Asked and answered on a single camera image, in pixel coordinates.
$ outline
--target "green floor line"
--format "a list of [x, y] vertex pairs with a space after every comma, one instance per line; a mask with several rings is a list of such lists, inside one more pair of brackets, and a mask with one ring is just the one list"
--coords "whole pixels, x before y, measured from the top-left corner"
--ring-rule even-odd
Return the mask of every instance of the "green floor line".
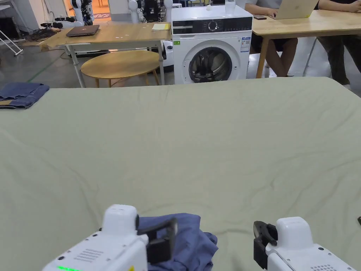
[[33, 75], [28, 81], [26, 81], [27, 83], [30, 83], [32, 80], [34, 80], [38, 75], [40, 75], [43, 71], [45, 71], [47, 68], [49, 68], [51, 65], [53, 65], [59, 58], [61, 57], [58, 56], [56, 59], [54, 59], [52, 62], [50, 62], [47, 66], [45, 66], [44, 68], [42, 68], [40, 71], [38, 71], [37, 73], [35, 73], [35, 75]]

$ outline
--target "washing machine door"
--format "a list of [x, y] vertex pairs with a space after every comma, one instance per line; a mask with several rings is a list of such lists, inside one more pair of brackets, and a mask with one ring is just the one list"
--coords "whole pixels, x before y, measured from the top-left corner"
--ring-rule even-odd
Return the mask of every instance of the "washing machine door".
[[187, 54], [183, 74], [186, 83], [226, 81], [236, 79], [238, 66], [239, 56], [233, 46], [222, 40], [204, 40]]
[[195, 83], [228, 80], [232, 72], [229, 54], [218, 47], [207, 47], [198, 51], [189, 65], [189, 76]]

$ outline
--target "washing machine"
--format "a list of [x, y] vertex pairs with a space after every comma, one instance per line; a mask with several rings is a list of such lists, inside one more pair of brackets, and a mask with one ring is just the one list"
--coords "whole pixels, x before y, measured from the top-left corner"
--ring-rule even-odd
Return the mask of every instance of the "washing machine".
[[235, 6], [172, 9], [176, 84], [245, 79], [253, 16]]

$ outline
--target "green led light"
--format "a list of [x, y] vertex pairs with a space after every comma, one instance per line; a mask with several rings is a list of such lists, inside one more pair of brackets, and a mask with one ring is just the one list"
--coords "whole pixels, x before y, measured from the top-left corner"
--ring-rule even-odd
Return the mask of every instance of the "green led light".
[[67, 271], [81, 271], [81, 270], [78, 270], [78, 269], [72, 269], [72, 268], [63, 267], [63, 266], [58, 266], [58, 269], [60, 269], [60, 270], [67, 270]]

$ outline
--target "laptop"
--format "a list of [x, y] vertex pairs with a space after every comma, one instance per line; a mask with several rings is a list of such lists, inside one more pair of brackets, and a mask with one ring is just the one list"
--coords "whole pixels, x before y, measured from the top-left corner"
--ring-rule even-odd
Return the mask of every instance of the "laptop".
[[67, 37], [81, 37], [81, 36], [92, 36], [99, 29], [99, 25], [87, 25], [87, 26], [76, 26], [70, 30]]
[[283, 0], [276, 20], [308, 18], [319, 0]]

